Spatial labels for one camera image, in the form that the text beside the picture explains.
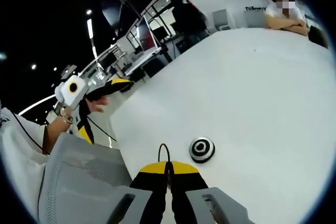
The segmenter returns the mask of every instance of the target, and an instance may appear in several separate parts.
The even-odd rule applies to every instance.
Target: bracelet
[[[65,112],[65,108],[61,108],[60,110],[60,116],[63,118],[63,121],[68,123],[68,124],[73,124],[73,118],[71,115],[68,115],[66,112]]]

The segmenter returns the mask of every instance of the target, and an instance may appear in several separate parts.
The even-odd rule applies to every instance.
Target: white robot part
[[[73,75],[55,89],[55,95],[59,102],[64,102],[74,110],[88,90],[87,83],[82,78]]]

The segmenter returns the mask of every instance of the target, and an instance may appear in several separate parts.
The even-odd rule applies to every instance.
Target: black and yellow robot arm
[[[101,88],[97,88],[90,93],[85,94],[84,98],[79,102],[79,108],[77,114],[74,116],[76,118],[76,126],[80,136],[85,139],[88,143],[94,144],[93,132],[88,121],[88,115],[91,113],[85,99],[90,102],[97,101],[101,97],[111,95],[115,92],[125,90],[132,86],[132,82],[126,79],[113,79],[112,81],[106,82]]]
[[[109,223],[160,224],[167,188],[177,224],[253,224],[244,206],[220,189],[208,188],[195,167],[170,160],[146,165],[129,187],[115,189],[112,196],[118,202]]]

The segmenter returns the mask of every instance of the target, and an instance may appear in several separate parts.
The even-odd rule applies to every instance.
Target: white sleeve
[[[303,17],[303,15],[302,15],[300,9],[297,8],[297,7],[295,7],[295,8],[292,10],[292,15],[293,15],[293,17],[292,17],[293,19],[299,19],[299,20],[302,20],[303,22],[306,22],[306,21],[304,20],[304,17]]]
[[[22,132],[23,136],[27,135],[27,133],[22,129],[21,125],[17,122],[15,117],[13,116],[12,112],[9,111],[7,108],[3,108],[2,112],[10,118],[10,120],[13,123],[17,124],[18,129]],[[43,137],[44,137],[44,130],[45,130],[45,125],[39,125],[37,123],[33,123],[31,121],[28,121],[24,117],[17,115],[17,119],[20,121],[22,126],[25,128],[25,130],[28,132],[28,134],[34,139],[34,141],[42,147],[43,145]]]
[[[268,16],[271,16],[271,17],[275,17],[276,16],[276,13],[274,12],[274,9],[273,9],[273,7],[271,5],[269,5],[269,6],[266,7],[265,14],[268,15]]]

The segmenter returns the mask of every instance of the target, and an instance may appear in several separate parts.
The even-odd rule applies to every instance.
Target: white tabletop
[[[126,70],[125,75],[130,76],[131,74],[133,74],[135,70],[141,67],[144,63],[146,63],[150,58],[154,57],[160,51],[161,47],[153,47],[143,52],[143,55],[138,60],[136,60],[128,70]]]
[[[172,160],[197,167],[254,223],[298,224],[318,203],[335,159],[333,57],[287,31],[220,31],[150,79],[111,125],[132,178],[166,143]],[[202,165],[188,154],[199,136],[216,146]]]

